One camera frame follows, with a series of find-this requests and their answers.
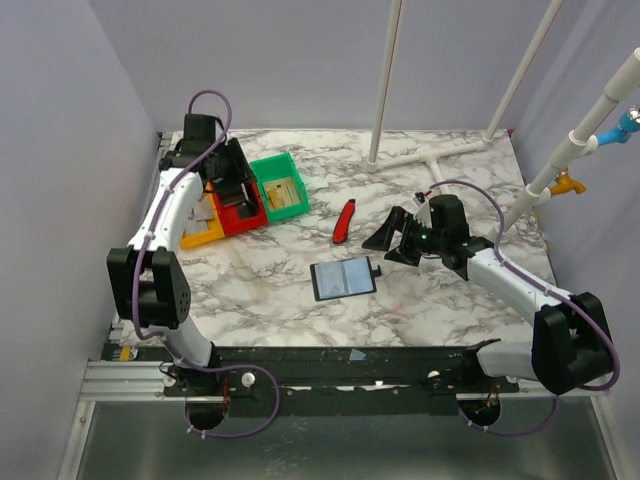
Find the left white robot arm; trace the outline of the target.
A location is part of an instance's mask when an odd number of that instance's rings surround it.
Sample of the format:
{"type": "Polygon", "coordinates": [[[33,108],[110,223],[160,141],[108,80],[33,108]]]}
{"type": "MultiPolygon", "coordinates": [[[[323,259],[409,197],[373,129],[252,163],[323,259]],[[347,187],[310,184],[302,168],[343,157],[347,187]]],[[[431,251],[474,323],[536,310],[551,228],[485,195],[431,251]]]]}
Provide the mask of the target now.
{"type": "Polygon", "coordinates": [[[159,339],[176,365],[189,369],[187,382],[201,395],[220,387],[221,364],[214,343],[190,316],[191,289],[176,251],[205,190],[225,207],[246,205],[254,213],[254,180],[238,140],[228,136],[221,119],[186,114],[182,139],[159,162],[159,183],[141,226],[106,259],[119,317],[132,321],[139,339],[159,339]]]}

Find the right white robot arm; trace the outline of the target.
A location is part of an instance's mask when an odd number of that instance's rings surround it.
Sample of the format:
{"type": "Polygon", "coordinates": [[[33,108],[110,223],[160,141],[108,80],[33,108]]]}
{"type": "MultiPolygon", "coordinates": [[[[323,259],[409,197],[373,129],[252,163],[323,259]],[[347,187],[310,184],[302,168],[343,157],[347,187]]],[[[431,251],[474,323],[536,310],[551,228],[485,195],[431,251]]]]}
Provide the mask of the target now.
{"type": "Polygon", "coordinates": [[[533,329],[524,343],[490,339],[467,348],[459,370],[467,389],[480,392],[496,377],[514,377],[538,381],[562,395],[614,373],[608,324],[596,296],[574,295],[543,284],[519,266],[509,267],[492,242],[471,235],[457,196],[436,195],[422,207],[430,214],[430,224],[395,206],[363,248],[409,266],[435,256],[463,280],[502,300],[533,329]]]}

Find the white vip card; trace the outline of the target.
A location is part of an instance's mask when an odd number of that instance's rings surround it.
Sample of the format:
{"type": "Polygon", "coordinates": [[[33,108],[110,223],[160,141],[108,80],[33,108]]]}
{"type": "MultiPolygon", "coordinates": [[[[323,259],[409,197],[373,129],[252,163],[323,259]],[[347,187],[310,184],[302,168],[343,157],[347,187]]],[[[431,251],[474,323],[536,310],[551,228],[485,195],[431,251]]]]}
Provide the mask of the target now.
{"type": "Polygon", "coordinates": [[[209,195],[203,195],[193,207],[193,220],[196,222],[215,219],[215,205],[209,195]]]}

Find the black leather card holder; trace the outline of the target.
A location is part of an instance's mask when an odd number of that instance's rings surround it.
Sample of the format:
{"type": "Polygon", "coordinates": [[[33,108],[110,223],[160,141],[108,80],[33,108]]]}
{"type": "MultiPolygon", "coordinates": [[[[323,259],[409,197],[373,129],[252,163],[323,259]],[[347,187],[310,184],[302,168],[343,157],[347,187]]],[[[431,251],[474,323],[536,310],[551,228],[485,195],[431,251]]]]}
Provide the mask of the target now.
{"type": "Polygon", "coordinates": [[[374,293],[382,276],[381,267],[373,268],[368,256],[312,264],[310,273],[316,301],[374,293]]]}

